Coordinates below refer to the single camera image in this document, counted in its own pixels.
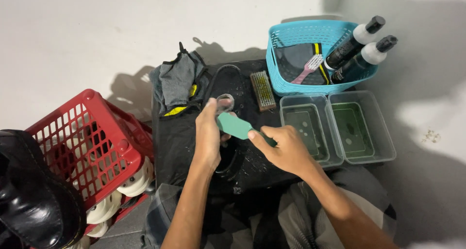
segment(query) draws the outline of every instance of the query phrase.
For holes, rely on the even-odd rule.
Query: black shoe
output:
[[[0,221],[36,249],[62,249],[84,235],[86,211],[73,186],[53,174],[32,136],[0,130]]]

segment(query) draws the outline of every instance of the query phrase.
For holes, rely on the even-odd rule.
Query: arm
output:
[[[220,162],[220,132],[215,122],[217,101],[209,99],[196,118],[196,149],[188,177],[168,228],[162,249],[198,249],[206,209],[207,191]],[[222,140],[230,135],[223,135]]]
[[[308,153],[296,130],[262,127],[261,131],[278,144],[270,147],[260,134],[248,136],[265,157],[278,168],[303,179],[318,197],[346,249],[397,249],[393,241],[327,177]]]

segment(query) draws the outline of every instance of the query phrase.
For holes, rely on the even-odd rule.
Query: gray towel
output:
[[[160,113],[166,112],[177,105],[188,103],[190,90],[196,77],[201,74],[205,66],[201,56],[183,48],[181,42],[180,52],[173,61],[164,61],[149,73],[153,86],[154,99],[160,103]],[[202,91],[208,84],[208,79],[200,79]],[[203,93],[199,91],[194,98],[200,99]]]

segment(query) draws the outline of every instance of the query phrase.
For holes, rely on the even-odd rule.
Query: black bottle cap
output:
[[[374,34],[377,31],[379,31],[383,27],[383,25],[385,25],[385,19],[381,16],[375,16],[366,25],[366,30],[370,34]]]
[[[380,52],[387,52],[389,49],[393,48],[397,42],[398,39],[395,36],[388,35],[377,42],[376,49]]]

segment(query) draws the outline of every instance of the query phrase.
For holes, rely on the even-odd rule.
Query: pink toothbrush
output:
[[[322,54],[316,54],[311,57],[311,59],[304,65],[303,72],[294,79],[291,83],[293,84],[301,84],[304,78],[306,78],[310,73],[316,71],[316,69],[322,64],[323,57]]]

